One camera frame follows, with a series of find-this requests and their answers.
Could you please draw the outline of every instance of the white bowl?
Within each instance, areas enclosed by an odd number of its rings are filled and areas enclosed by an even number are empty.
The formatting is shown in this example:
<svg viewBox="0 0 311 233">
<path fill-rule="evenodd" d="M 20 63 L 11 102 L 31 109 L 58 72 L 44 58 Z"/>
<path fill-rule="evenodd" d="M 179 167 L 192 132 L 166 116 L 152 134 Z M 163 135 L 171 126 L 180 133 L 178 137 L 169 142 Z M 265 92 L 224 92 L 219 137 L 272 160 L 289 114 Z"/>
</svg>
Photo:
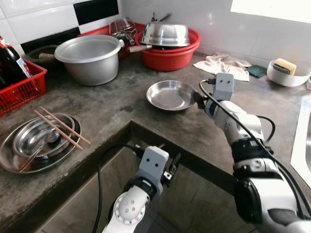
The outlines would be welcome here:
<svg viewBox="0 0 311 233">
<path fill-rule="evenodd" d="M 284 74 L 273 68 L 275 60 L 271 61 L 267 70 L 268 78 L 282 86 L 299 86 L 304 84 L 311 75 L 311 68 L 297 65 L 295 75 Z"/>
</svg>

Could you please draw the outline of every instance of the bottle label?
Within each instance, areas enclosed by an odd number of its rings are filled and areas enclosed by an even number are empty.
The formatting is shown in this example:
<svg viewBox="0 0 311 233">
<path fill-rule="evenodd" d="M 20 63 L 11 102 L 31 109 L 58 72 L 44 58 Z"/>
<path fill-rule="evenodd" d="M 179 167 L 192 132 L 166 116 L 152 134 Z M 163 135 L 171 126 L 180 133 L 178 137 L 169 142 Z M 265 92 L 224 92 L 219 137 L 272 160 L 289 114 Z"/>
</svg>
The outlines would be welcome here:
<svg viewBox="0 0 311 233">
<path fill-rule="evenodd" d="M 0 47 L 4 49 L 5 46 L 11 47 L 11 45 L 8 42 L 6 42 L 2 37 L 0 37 Z"/>
<path fill-rule="evenodd" d="M 27 78 L 30 78 L 32 75 L 24 60 L 22 58 L 19 58 L 16 62 L 21 70 L 24 72 L 24 74 L 27 76 Z"/>
</svg>

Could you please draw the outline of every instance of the concrete countertop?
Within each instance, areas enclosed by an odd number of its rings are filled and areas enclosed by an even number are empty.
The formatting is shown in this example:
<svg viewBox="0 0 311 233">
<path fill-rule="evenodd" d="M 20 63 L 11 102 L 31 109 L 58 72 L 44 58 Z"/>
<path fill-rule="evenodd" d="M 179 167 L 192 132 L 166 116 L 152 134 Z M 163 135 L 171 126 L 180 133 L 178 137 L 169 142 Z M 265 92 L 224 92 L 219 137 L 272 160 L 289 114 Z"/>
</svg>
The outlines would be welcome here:
<svg viewBox="0 0 311 233">
<path fill-rule="evenodd" d="M 200 80 L 213 77 L 192 66 L 204 58 L 205 55 L 195 53 L 186 68 L 159 72 L 146 67 L 140 54 L 134 54 L 120 62 L 116 79 L 96 87 L 81 86 L 66 73 L 50 75 L 45 95 L 0 118 L 0 142 L 17 126 L 36 117 L 33 110 L 43 106 L 53 113 L 75 116 L 84 137 L 92 144 L 85 145 L 83 151 L 75 149 L 61 165 L 47 172 L 17 175 L 0 168 L 0 232 L 48 195 L 56 184 L 66 180 L 79 164 L 131 120 L 231 174 L 233 159 L 226 138 L 202 110 L 194 105 L 185 112 L 168 114 L 151 106 L 145 97 L 149 86 L 169 79 L 187 82 L 199 90 Z M 207 90 L 211 91 L 212 87 L 207 86 Z M 269 117 L 276 123 L 276 133 L 269 145 L 275 156 L 294 173 L 311 200 L 310 189 L 290 166 L 304 95 L 310 95 L 304 85 L 288 88 L 266 77 L 250 77 L 249 83 L 235 81 L 232 101 L 248 113 Z M 271 127 L 268 122 L 262 124 L 266 138 Z"/>
</svg>

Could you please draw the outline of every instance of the dish rack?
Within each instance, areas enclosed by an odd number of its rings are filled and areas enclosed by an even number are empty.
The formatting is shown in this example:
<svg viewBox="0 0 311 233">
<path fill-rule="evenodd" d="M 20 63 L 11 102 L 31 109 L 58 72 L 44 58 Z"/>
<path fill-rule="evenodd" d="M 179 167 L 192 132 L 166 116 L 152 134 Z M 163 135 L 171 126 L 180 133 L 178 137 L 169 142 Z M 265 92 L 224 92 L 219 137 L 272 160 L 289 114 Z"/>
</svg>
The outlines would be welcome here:
<svg viewBox="0 0 311 233">
<path fill-rule="evenodd" d="M 145 29 L 145 25 L 141 24 L 141 23 L 135 23 L 135 26 L 137 28 L 137 33 L 142 32 Z M 110 35 L 110 25 L 86 32 L 86 33 L 82 33 L 80 35 L 78 35 L 78 37 L 80 36 L 85 36 L 85 35 Z M 119 51 L 119 59 L 123 59 L 129 55 L 131 55 L 129 52 L 126 51 L 126 48 L 130 46 L 129 42 L 125 43 L 125 46 L 123 48 L 121 48 L 121 50 Z"/>
<path fill-rule="evenodd" d="M 0 90 L 0 116 L 26 104 L 45 93 L 46 69 L 24 59 L 32 77 Z"/>
</svg>

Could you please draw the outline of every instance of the wooden chopsticks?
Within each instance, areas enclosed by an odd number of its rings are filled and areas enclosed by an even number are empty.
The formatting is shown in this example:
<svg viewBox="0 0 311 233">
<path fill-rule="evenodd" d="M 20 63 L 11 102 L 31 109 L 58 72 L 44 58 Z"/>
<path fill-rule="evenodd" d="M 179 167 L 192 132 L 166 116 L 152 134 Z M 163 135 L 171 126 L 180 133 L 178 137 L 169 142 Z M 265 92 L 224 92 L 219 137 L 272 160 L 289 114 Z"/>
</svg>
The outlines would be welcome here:
<svg viewBox="0 0 311 233">
<path fill-rule="evenodd" d="M 89 145 L 91 144 L 90 141 L 85 139 L 83 136 L 78 134 L 75 130 L 68 127 L 64 122 L 62 122 L 60 119 L 58 119 L 56 116 L 54 116 L 52 113 L 50 113 L 48 110 L 44 109 L 43 107 L 40 107 L 44 112 L 46 112 L 48 115 L 50 115 L 54 120 L 56 120 L 59 124 L 61 124 L 63 127 L 65 127 L 68 131 L 70 131 L 75 136 L 79 137 Z M 38 111 L 35 110 L 35 113 L 41 117 L 45 122 L 47 122 L 51 127 L 53 127 L 56 131 L 58 131 L 64 138 L 66 138 L 70 143 L 72 143 L 74 146 L 76 146 L 78 149 L 83 150 L 83 148 L 78 145 L 75 141 L 73 141 L 67 134 L 65 134 L 63 131 L 61 131 L 56 125 L 54 125 L 52 122 L 50 122 L 48 119 L 46 119 L 42 114 L 40 114 Z"/>
</svg>

